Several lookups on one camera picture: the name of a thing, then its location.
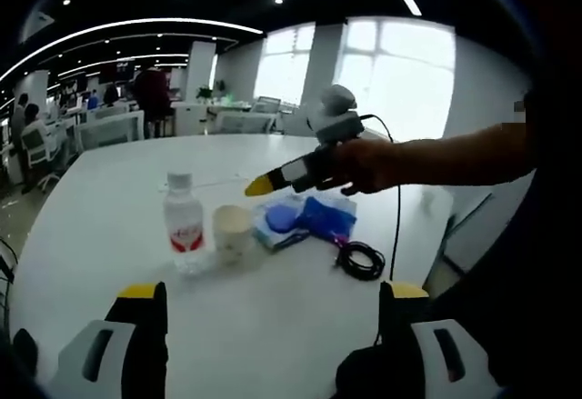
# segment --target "black cable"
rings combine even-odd
[[[377,115],[362,115],[360,116],[361,120],[366,120],[366,119],[371,119],[372,117],[374,117],[376,120],[378,120],[382,126],[384,126],[384,129],[386,129],[386,133],[388,134],[388,138],[390,139],[390,142],[394,143],[394,139],[392,138],[392,135],[390,134],[390,131],[388,130],[388,127],[386,126],[386,124],[384,123],[384,121],[378,117]],[[400,208],[402,206],[402,194],[400,191],[400,185],[397,186],[398,189],[398,205],[396,208],[396,234],[394,235],[394,246],[392,248],[392,259],[390,260],[390,281],[393,281],[394,279],[394,264],[396,261],[396,248],[398,247],[398,237],[400,236]]]
[[[18,257],[16,256],[16,252],[12,248],[12,246],[10,244],[8,244],[8,242],[3,237],[0,237],[0,243],[2,243],[4,246],[6,246],[8,248],[8,250],[10,251],[10,253],[12,254],[12,256],[15,259],[15,263],[18,264]]]
[[[359,252],[368,258],[372,264],[360,264],[352,258],[352,254]],[[336,265],[339,265],[344,271],[355,279],[360,281],[374,281],[382,276],[386,259],[376,249],[367,244],[360,242],[349,242],[342,244],[337,253]]]

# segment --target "white cup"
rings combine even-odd
[[[253,216],[245,208],[223,205],[213,215],[218,260],[232,264],[245,256],[253,244]]]

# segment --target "bright window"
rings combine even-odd
[[[267,36],[258,67],[255,97],[301,102],[315,24],[295,26]]]
[[[347,25],[337,81],[358,112],[384,120],[398,141],[442,137],[455,80],[452,28],[417,20],[358,18]],[[366,127],[382,135],[380,123]]]

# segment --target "plastic bottle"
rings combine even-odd
[[[192,174],[167,174],[164,216],[174,262],[181,274],[196,274],[203,260],[203,207],[192,195]]]

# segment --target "yellow trim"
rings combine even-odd
[[[118,294],[117,297],[152,299],[154,297],[155,290],[155,284],[134,284],[128,286],[125,290]]]

